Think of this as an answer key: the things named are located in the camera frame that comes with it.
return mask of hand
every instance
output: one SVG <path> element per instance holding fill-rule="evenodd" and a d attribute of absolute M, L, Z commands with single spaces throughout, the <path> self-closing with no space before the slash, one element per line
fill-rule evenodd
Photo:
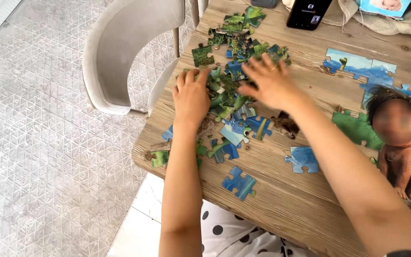
<path fill-rule="evenodd" d="M 395 187 L 394 189 L 396 190 L 397 194 L 398 194 L 402 199 L 404 199 L 404 200 L 407 200 L 407 199 L 408 199 L 408 197 L 407 197 L 407 195 L 406 195 L 406 193 L 405 193 L 405 188 Z"/>
<path fill-rule="evenodd" d="M 199 72 L 192 69 L 177 77 L 177 85 L 172 89 L 174 97 L 174 125 L 197 132 L 210 108 L 209 89 L 205 86 L 210 68 Z"/>
<path fill-rule="evenodd" d="M 288 75 L 285 61 L 280 59 L 279 68 L 273 63 L 267 54 L 262 54 L 262 61 L 257 61 L 252 56 L 248 62 L 242 64 L 242 70 L 256 83 L 258 89 L 243 84 L 238 92 L 256 98 L 267 106 L 274 109 L 282 109 L 289 112 L 296 101 L 306 98 L 306 95 L 294 86 Z"/>

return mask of beige chair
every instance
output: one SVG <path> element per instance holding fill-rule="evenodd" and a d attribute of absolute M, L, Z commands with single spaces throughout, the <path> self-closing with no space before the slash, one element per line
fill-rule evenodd
<path fill-rule="evenodd" d="M 196 27 L 197 0 L 192 4 Z M 83 49 L 83 80 L 91 104 L 108 114 L 147 117 L 147 113 L 131 108 L 129 70 L 147 43 L 173 30 L 177 59 L 164 70 L 150 93 L 151 113 L 179 61 L 179 26 L 184 22 L 185 0 L 116 0 L 110 4 L 92 26 Z"/>

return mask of finger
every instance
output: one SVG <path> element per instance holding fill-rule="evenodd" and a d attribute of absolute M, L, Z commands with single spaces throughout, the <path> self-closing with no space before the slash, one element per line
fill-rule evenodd
<path fill-rule="evenodd" d="M 237 92 L 239 92 L 239 94 L 242 94 L 244 96 L 251 96 L 254 98 L 258 98 L 259 96 L 258 90 L 256 90 L 254 87 L 246 83 L 242 83 L 241 86 L 237 89 Z"/>
<path fill-rule="evenodd" d="M 198 79 L 196 80 L 199 85 L 205 87 L 205 85 L 207 84 L 207 77 L 209 76 L 211 70 L 211 68 L 201 70 L 201 73 L 199 73 Z"/>
<path fill-rule="evenodd" d="M 175 85 L 172 88 L 172 96 L 175 98 L 178 94 L 179 94 L 179 87 Z"/>
<path fill-rule="evenodd" d="M 252 65 L 253 69 L 257 71 L 259 74 L 267 74 L 267 69 L 265 69 L 263 63 L 257 61 L 254 56 L 250 57 L 250 59 L 248 59 L 248 62 Z"/>
<path fill-rule="evenodd" d="M 288 74 L 288 68 L 286 67 L 286 63 L 284 59 L 279 60 L 279 67 L 280 67 L 280 71 L 282 72 L 282 75 Z"/>
<path fill-rule="evenodd" d="M 242 71 L 247 75 L 247 77 L 251 80 L 258 79 L 260 77 L 260 74 L 253 69 L 253 67 L 250 67 L 246 63 L 242 63 Z"/>
<path fill-rule="evenodd" d="M 193 83 L 196 75 L 199 73 L 198 69 L 191 69 L 186 73 L 185 84 Z"/>
<path fill-rule="evenodd" d="M 275 65 L 270 56 L 266 53 L 262 54 L 262 59 L 264 62 L 264 65 L 266 66 L 266 69 L 268 71 L 274 71 L 275 70 Z"/>
<path fill-rule="evenodd" d="M 179 91 L 181 91 L 182 87 L 185 85 L 185 76 L 186 76 L 186 72 L 182 72 L 177 77 L 177 87 Z"/>

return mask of woman's left hand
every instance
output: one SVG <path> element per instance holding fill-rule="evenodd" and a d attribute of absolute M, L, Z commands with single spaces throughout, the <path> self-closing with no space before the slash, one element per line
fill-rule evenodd
<path fill-rule="evenodd" d="M 177 127 L 198 130 L 210 108 L 209 89 L 205 86 L 210 68 L 191 69 L 177 77 L 172 89 L 175 105 L 174 124 Z"/>

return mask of smartphone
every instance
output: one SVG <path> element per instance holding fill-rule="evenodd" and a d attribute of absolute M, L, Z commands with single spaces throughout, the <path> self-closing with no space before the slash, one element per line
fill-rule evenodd
<path fill-rule="evenodd" d="M 323 19 L 332 0 L 296 0 L 286 25 L 292 28 L 315 30 Z"/>

